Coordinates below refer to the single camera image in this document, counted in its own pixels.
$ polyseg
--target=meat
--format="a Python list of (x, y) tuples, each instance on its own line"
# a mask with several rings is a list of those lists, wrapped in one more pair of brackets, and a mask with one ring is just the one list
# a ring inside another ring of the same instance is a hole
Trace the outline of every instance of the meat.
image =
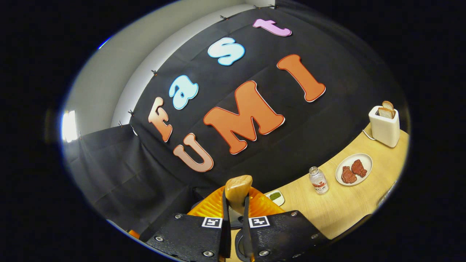
[(365, 177), (367, 173), (367, 170), (364, 169), (364, 166), (359, 159), (354, 161), (353, 165), (351, 166), (351, 170), (354, 174), (359, 175), (362, 178)]
[(352, 184), (356, 182), (357, 177), (356, 175), (350, 170), (349, 166), (344, 166), (343, 167), (343, 173), (342, 173), (342, 180), (343, 182), (347, 184)]

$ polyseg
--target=light blue letter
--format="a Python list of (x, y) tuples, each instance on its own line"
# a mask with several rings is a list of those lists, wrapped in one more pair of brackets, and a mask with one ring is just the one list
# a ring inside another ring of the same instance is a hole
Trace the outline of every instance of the light blue letter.
[(175, 81), (173, 81), (170, 90), (168, 90), (168, 95), (173, 97), (173, 106), (181, 110), (188, 104), (189, 99), (194, 98), (198, 94), (198, 90), (198, 84), (193, 84), (191, 80), (189, 80), (189, 77), (182, 75), (178, 76)]
[(224, 37), (213, 43), (207, 53), (210, 57), (220, 57), (219, 64), (229, 66), (244, 55), (244, 47), (240, 44), (234, 44), (235, 39)]

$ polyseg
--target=bottle cap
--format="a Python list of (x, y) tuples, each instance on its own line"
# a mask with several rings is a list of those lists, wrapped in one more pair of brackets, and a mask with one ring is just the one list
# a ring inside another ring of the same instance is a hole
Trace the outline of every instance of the bottle cap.
[(317, 166), (313, 166), (309, 168), (309, 174), (311, 174), (311, 176), (317, 175), (318, 172), (319, 172), (319, 169), (317, 168)]

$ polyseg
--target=white plate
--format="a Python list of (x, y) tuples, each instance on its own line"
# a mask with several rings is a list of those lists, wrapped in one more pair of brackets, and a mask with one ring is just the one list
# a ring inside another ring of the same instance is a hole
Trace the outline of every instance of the white plate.
[[(366, 175), (363, 178), (356, 175), (357, 180), (352, 184), (343, 182), (343, 180), (342, 180), (343, 167), (344, 166), (349, 166), (349, 168), (351, 168), (354, 161), (356, 161), (358, 159), (361, 160), (361, 163), (363, 164), (364, 169), (367, 170)], [(370, 158), (369, 155), (366, 155), (364, 153), (358, 153), (358, 154), (354, 154), (354, 155), (351, 155), (351, 156), (345, 158), (345, 160), (343, 160), (338, 165), (338, 167), (336, 168), (336, 171), (335, 171), (335, 177), (336, 177), (336, 180), (338, 181), (338, 183), (340, 183), (340, 184), (342, 184), (344, 186), (355, 186), (355, 185), (363, 182), (364, 180), (366, 180), (366, 178), (369, 176), (371, 170), (372, 170), (372, 158)]]
[(273, 193), (276, 193), (276, 192), (280, 193), (280, 197), (277, 198), (277, 199), (275, 199), (275, 200), (272, 200), (272, 201), (273, 201), (275, 204), (277, 204), (278, 206), (281, 206), (281, 205), (283, 205), (283, 203), (285, 203), (285, 199), (283, 198), (283, 194), (282, 194), (280, 191), (275, 190), (275, 191), (272, 191), (272, 192), (268, 193), (268, 194), (265, 195), (265, 196), (268, 197), (268, 198), (270, 199), (270, 195), (273, 194)]

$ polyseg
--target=light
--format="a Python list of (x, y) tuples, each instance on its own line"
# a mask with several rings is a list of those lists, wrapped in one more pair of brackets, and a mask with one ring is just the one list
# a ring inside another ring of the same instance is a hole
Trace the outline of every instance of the light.
[(78, 139), (76, 132), (75, 111), (65, 112), (62, 119), (62, 139), (71, 142)]
[(103, 45), (110, 40), (110, 38), (112, 38), (112, 37), (109, 37), (107, 40), (105, 40), (105, 42), (103, 42), (103, 44), (101, 44), (98, 49), (101, 49), (103, 47)]

